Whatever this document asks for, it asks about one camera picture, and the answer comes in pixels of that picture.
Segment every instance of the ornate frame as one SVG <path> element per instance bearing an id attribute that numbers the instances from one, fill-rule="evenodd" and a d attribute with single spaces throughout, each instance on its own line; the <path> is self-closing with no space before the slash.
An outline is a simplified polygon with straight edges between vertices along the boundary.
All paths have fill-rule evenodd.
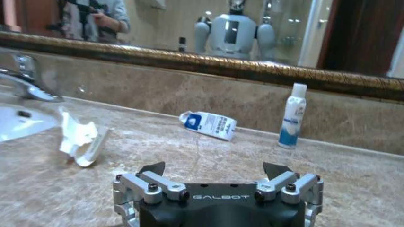
<path id="1" fill-rule="evenodd" d="M 86 57 L 173 70 L 214 74 L 233 79 L 291 86 L 306 83 L 311 89 L 404 100 L 404 80 L 366 76 L 283 65 L 269 61 L 238 59 L 155 50 L 137 46 L 101 44 L 0 31 L 0 46 Z"/>

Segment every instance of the sink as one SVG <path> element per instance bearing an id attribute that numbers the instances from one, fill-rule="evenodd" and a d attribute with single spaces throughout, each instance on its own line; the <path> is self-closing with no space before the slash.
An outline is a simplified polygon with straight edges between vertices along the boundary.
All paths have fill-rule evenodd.
<path id="1" fill-rule="evenodd" d="M 41 110 L 0 104 L 0 143 L 41 133 L 58 124 L 58 119 Z"/>

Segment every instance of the hand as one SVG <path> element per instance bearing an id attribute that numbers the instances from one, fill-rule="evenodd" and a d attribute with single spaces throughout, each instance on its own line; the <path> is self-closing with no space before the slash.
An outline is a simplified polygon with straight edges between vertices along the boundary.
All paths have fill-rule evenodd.
<path id="1" fill-rule="evenodd" d="M 95 17 L 97 25 L 110 27 L 113 29 L 115 28 L 118 21 L 114 18 L 109 17 L 105 13 L 94 13 L 93 15 Z"/>

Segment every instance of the silver metal bracket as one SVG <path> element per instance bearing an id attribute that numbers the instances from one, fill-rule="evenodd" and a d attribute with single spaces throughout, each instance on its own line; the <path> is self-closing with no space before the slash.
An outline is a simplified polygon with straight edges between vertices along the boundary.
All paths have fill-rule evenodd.
<path id="1" fill-rule="evenodd" d="M 186 184 L 174 182 L 166 177 L 158 175 L 153 171 L 146 171 L 141 174 L 141 178 L 150 183 L 157 183 L 162 187 L 169 199 L 175 201 L 186 201 L 190 198 Z"/>
<path id="2" fill-rule="evenodd" d="M 273 180 L 269 180 L 269 178 L 259 180 L 257 197 L 261 196 L 261 202 L 274 200 L 282 188 L 287 184 L 294 183 L 297 179 L 297 174 L 291 171 L 286 171 Z"/>
<path id="3" fill-rule="evenodd" d="M 317 215 L 323 211 L 325 181 L 315 174 L 306 174 L 293 185 L 282 189 L 283 202 L 290 204 L 307 203 L 306 227 L 314 227 Z"/>
<path id="4" fill-rule="evenodd" d="M 137 202 L 145 200 L 149 204 L 158 204 L 163 200 L 163 190 L 158 185 L 150 187 L 150 183 L 133 174 L 119 175 L 113 184 L 114 210 L 122 215 L 125 226 L 138 226 L 135 207 Z"/>

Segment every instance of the bathroom counter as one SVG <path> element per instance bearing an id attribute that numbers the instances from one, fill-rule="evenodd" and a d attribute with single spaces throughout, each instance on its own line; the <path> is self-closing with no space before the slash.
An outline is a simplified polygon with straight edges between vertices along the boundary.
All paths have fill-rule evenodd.
<path id="1" fill-rule="evenodd" d="M 278 135 L 238 128 L 231 142 L 186 130 L 177 117 L 67 98 L 62 104 L 21 100 L 0 89 L 0 103 L 55 111 L 114 131 L 91 168 L 67 162 L 54 128 L 0 144 L 0 226 L 107 227 L 114 212 L 113 179 L 167 162 L 166 176 L 186 183 L 245 183 L 266 177 L 262 163 L 287 165 L 325 178 L 318 227 L 404 224 L 404 157 L 302 139 L 297 150 Z"/>

